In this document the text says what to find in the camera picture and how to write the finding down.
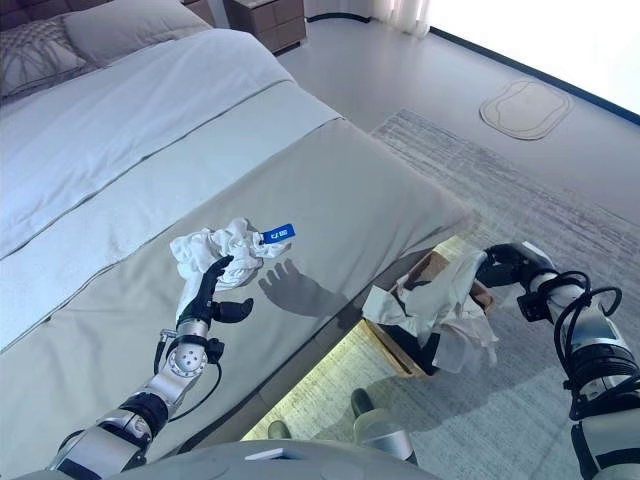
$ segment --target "blue tag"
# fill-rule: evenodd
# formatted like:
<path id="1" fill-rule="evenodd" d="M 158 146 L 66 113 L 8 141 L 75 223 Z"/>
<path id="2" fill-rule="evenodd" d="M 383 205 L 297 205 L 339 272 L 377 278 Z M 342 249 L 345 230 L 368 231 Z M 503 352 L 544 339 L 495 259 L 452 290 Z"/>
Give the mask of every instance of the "blue tag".
<path id="1" fill-rule="evenodd" d="M 263 243 L 278 243 L 282 240 L 295 236 L 296 232 L 293 230 L 293 225 L 287 223 L 278 228 L 274 228 L 269 232 L 262 233 Z"/>

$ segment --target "floor mat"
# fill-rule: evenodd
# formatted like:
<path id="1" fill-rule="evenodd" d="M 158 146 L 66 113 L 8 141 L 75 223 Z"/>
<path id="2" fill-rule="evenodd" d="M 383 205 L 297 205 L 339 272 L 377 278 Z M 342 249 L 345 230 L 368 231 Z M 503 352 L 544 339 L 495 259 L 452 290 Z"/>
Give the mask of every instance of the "floor mat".
<path id="1" fill-rule="evenodd" d="M 640 227 L 523 175 L 496 153 L 415 113 L 401 111 L 373 136 L 477 212 L 477 226 L 443 244 L 443 254 L 529 240 L 559 269 L 586 271 L 594 287 L 623 289 L 613 319 L 640 352 Z M 562 388 L 553 330 L 522 318 L 517 288 L 492 293 L 497 305 L 489 319 L 500 337 L 495 368 L 404 378 L 370 337 L 354 330 L 246 438 L 266 438 L 268 424 L 283 419 L 295 438 L 351 441 L 349 395 L 363 387 L 407 426 L 420 466 L 443 479 L 580 479 L 569 433 L 571 397 Z"/>
<path id="2" fill-rule="evenodd" d="M 573 106 L 571 97 L 534 80 L 521 78 L 480 106 L 482 120 L 520 140 L 538 140 L 553 130 Z"/>

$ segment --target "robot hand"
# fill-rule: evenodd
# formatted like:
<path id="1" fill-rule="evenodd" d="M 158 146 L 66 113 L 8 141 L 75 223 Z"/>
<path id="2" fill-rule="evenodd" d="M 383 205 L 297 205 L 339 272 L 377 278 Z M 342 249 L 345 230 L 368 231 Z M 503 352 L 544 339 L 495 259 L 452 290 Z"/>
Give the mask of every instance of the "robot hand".
<path id="1" fill-rule="evenodd" d="M 233 261 L 231 255 L 221 258 L 202 276 L 198 293 L 178 318 L 178 325 L 191 320 L 202 320 L 209 326 L 211 320 L 222 323 L 236 323 L 249 316 L 253 308 L 253 299 L 248 298 L 243 303 L 235 302 L 214 302 L 212 300 L 215 292 L 218 277 L 224 274 L 224 269 Z"/>
<path id="2" fill-rule="evenodd" d="M 476 278 L 487 287 L 519 283 L 529 291 L 531 281 L 540 273 L 557 273 L 551 259 L 529 242 L 494 245 L 485 252 L 487 259 Z"/>

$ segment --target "gray blanket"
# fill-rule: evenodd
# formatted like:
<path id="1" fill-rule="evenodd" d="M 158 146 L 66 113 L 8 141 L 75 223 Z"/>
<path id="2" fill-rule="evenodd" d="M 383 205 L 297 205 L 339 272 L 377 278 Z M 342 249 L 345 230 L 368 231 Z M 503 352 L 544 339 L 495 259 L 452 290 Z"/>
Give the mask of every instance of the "gray blanket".
<path id="1" fill-rule="evenodd" d="M 232 409 L 377 274 L 454 234 L 469 210 L 350 123 L 325 124 L 97 277 L 0 356 L 2 475 L 42 468 L 68 433 L 151 376 L 158 332 L 174 325 L 183 287 L 169 242 L 238 216 L 260 231 L 291 222 L 297 235 L 246 286 L 218 295 L 253 297 L 254 311 L 240 324 L 212 326 L 226 344 L 222 383 L 161 433 L 151 459 Z M 183 408 L 215 375 L 205 372 Z"/>

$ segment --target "crumpled white cloth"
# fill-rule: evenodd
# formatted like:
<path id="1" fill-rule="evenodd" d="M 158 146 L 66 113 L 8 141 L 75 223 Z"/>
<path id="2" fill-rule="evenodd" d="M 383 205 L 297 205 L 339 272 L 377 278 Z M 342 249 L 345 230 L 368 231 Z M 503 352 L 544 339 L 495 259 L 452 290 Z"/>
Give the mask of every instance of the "crumpled white cloth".
<path id="1" fill-rule="evenodd" d="M 405 315 L 396 298 L 373 287 L 363 306 L 363 316 L 384 325 L 400 325 L 417 337 L 423 348 L 431 333 L 440 341 L 433 365 L 453 373 L 467 367 L 475 370 L 488 355 L 490 365 L 497 357 L 495 336 L 482 310 L 469 296 L 478 268 L 486 253 L 473 252 L 449 263 L 428 285 L 411 291 L 404 287 L 407 276 L 397 282 L 398 298 L 405 304 Z"/>
<path id="2" fill-rule="evenodd" d="M 233 255 L 233 261 L 216 284 L 216 291 L 229 290 L 242 285 L 262 267 L 263 258 L 275 258 L 291 245 L 291 242 L 262 244 L 262 235 L 248 227 L 246 219 L 235 218 L 226 228 L 215 231 L 203 228 L 170 243 L 171 253 L 178 261 L 178 273 L 186 280 L 176 319 L 196 296 L 202 275 L 214 262 Z"/>

